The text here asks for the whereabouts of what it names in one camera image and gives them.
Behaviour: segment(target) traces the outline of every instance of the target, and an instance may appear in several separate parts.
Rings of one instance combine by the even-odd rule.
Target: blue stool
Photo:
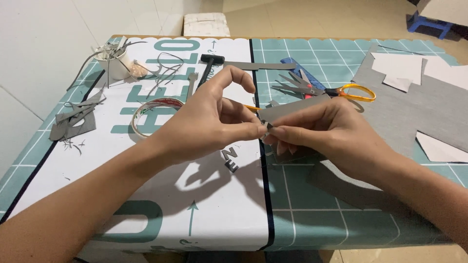
[[[413,22],[412,25],[408,28],[408,32],[414,33],[418,26],[424,25],[432,28],[442,29],[442,33],[439,36],[439,39],[444,39],[447,32],[452,27],[453,23],[444,22],[440,20],[430,21],[425,16],[420,16],[419,12],[416,10],[414,15],[408,20],[408,22]]]

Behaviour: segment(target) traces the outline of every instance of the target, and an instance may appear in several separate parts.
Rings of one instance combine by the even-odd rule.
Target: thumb
[[[326,131],[311,131],[300,127],[279,126],[271,128],[269,132],[281,141],[307,146],[319,152],[327,142]]]
[[[262,137],[267,132],[263,125],[244,122],[224,124],[222,141],[228,145],[236,141],[249,141]]]

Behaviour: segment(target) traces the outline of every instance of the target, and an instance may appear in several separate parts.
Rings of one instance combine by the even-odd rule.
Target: scissors
[[[300,74],[302,75],[302,78],[299,77],[298,75],[289,72],[289,75],[292,77],[292,79],[285,77],[280,74],[280,76],[289,81],[291,84],[294,84],[296,87],[291,87],[288,86],[284,83],[281,83],[279,81],[276,81],[280,84],[280,86],[271,86],[272,88],[280,88],[280,89],[285,89],[285,90],[290,90],[293,92],[300,92],[306,95],[306,99],[310,96],[319,96],[322,94],[328,94],[331,97],[335,96],[340,96],[346,99],[351,99],[351,100],[356,100],[356,101],[362,101],[362,102],[373,102],[375,100],[375,93],[371,91],[370,89],[358,85],[358,84],[346,84],[342,87],[339,88],[326,88],[326,89],[318,89],[314,87],[312,84],[310,84],[309,80],[307,79],[306,75],[304,74],[304,71],[302,69],[299,70]],[[346,88],[356,88],[359,90],[362,90],[369,94],[369,97],[362,97],[362,96],[357,96],[357,95],[350,95],[344,92],[344,89]]]

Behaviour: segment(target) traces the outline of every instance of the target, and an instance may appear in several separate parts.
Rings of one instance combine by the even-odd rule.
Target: tape roll
[[[151,110],[152,108],[156,108],[156,107],[161,107],[161,106],[163,107],[172,106],[174,108],[180,108],[183,106],[183,102],[177,99],[173,99],[173,98],[158,98],[158,99],[148,101],[144,103],[143,105],[141,105],[135,111],[132,117],[132,129],[138,136],[140,136],[140,138],[144,139],[148,136],[138,131],[137,125],[138,125],[139,118],[148,110]]]

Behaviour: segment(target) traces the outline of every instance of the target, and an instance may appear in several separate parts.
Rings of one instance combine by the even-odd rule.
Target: right hand
[[[368,183],[401,156],[340,97],[283,116],[273,126],[263,142],[279,141],[278,155],[288,149],[293,154],[298,145],[307,146],[325,155],[349,177]]]

